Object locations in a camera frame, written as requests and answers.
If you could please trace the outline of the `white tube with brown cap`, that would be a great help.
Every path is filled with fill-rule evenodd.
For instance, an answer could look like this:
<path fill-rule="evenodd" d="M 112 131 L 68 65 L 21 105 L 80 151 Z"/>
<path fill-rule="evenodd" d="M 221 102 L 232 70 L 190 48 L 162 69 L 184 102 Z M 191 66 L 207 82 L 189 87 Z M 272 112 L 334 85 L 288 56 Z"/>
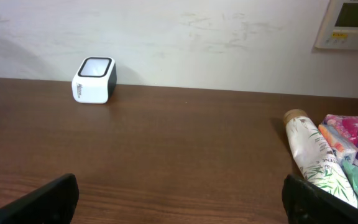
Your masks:
<path fill-rule="evenodd" d="M 358 198 L 327 140 L 308 115 L 299 109 L 287 111 L 283 117 L 292 156 L 308 182 L 358 206 Z"/>

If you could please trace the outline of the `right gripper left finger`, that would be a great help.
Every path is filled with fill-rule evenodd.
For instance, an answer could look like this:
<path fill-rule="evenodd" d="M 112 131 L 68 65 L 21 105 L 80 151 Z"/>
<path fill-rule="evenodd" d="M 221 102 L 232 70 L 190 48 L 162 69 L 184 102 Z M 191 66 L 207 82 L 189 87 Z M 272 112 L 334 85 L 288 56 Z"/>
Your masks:
<path fill-rule="evenodd" d="M 70 224 L 79 199 L 74 174 L 65 174 L 0 208 L 0 224 Z"/>

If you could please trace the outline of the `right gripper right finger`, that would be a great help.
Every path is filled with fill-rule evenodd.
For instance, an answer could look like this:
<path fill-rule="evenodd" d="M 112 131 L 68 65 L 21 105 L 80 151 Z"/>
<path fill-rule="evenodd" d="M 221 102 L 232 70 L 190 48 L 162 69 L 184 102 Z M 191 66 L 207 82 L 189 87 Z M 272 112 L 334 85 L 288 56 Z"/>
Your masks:
<path fill-rule="evenodd" d="M 358 208 L 297 175 L 285 178 L 282 202 L 289 224 L 358 224 Z"/>

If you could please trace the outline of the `orange small tissue pack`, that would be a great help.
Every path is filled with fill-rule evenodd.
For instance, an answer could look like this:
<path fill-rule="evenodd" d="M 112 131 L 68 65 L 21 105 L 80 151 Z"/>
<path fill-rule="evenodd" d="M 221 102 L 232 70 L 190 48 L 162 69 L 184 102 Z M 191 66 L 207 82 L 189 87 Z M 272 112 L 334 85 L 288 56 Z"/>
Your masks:
<path fill-rule="evenodd" d="M 341 166 L 343 166 L 344 161 L 347 161 L 349 164 L 354 163 L 358 148 L 356 148 L 353 143 L 342 136 L 331 125 L 320 124 L 318 129 L 333 150 L 333 153 Z"/>

